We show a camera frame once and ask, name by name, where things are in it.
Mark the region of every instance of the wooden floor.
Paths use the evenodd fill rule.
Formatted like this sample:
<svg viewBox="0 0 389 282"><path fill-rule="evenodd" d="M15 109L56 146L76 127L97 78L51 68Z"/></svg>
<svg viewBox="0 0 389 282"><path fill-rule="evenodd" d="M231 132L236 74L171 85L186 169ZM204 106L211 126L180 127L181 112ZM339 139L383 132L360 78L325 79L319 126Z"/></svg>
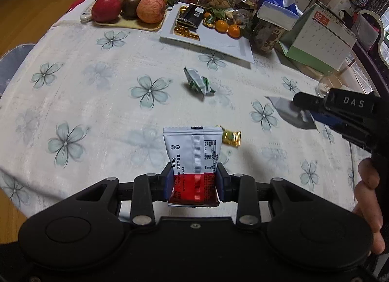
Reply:
<svg viewBox="0 0 389 282"><path fill-rule="evenodd" d="M75 0L0 0L0 57L19 44L36 43ZM17 240L25 221L0 190L0 243Z"/></svg>

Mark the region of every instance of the white plate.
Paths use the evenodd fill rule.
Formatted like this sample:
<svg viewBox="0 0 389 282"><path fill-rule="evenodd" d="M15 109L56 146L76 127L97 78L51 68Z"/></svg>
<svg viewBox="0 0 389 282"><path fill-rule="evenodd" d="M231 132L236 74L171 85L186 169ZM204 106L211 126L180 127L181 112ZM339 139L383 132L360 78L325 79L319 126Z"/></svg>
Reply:
<svg viewBox="0 0 389 282"><path fill-rule="evenodd" d="M188 4L179 2L178 4L174 5L162 26L161 37L195 44L230 55L232 57L239 58L244 61L248 61L250 63L254 62L252 58L250 42L245 37L241 37L236 40L230 37L227 33L219 33L216 30L207 28L203 25L203 23L200 23L200 26L196 31L196 33L200 36L200 41L180 35L175 35L173 32L174 28L176 27L174 21L180 14L179 11L181 6L188 6Z"/></svg>

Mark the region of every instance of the red apple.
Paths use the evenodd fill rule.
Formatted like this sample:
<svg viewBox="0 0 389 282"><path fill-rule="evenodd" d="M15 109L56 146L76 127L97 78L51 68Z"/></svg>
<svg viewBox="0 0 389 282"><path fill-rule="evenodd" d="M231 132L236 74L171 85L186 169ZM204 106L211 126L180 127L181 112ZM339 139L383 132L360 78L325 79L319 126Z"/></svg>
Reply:
<svg viewBox="0 0 389 282"><path fill-rule="evenodd" d="M96 22L108 22L115 20L120 11L120 0L97 0L92 7L92 18Z"/></svg>

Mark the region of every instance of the table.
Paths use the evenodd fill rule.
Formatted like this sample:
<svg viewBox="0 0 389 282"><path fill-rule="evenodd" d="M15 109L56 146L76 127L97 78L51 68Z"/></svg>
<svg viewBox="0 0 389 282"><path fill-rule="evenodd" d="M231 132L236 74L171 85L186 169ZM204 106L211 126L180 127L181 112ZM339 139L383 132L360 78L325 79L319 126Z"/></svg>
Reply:
<svg viewBox="0 0 389 282"><path fill-rule="evenodd" d="M81 24L79 15L91 1L47 31L0 100L0 187L26 216L106 177L129 182L161 172L168 162L163 127L199 125L242 131L238 149L221 149L229 173L258 182L284 177L353 208L350 144L306 114L294 124L311 129L291 125L279 104L299 90L315 94L317 81L275 56L254 54L249 64L162 41L158 32ZM215 95L202 101L189 91L184 67L208 77ZM124 202L120 216L127 218L129 209ZM236 204L188 209L155 202L154 210L157 219L234 218Z"/></svg>

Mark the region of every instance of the metal bolt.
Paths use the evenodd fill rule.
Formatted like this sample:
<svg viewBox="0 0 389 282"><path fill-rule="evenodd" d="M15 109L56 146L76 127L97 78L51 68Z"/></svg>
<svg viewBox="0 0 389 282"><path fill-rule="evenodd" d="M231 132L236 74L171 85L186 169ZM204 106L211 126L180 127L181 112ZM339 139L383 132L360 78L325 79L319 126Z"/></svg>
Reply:
<svg viewBox="0 0 389 282"><path fill-rule="evenodd" d="M193 228L194 230L197 230L197 229L199 229L200 227L201 227L201 225L198 224L198 223L192 223L192 224L191 224L191 228Z"/></svg>
<svg viewBox="0 0 389 282"><path fill-rule="evenodd" d="M148 225L151 223L151 217L147 215L138 215L132 219L132 222L136 225Z"/></svg>
<svg viewBox="0 0 389 282"><path fill-rule="evenodd" d="M259 219L254 215L243 215L239 218L239 222L245 225L255 225L259 222Z"/></svg>

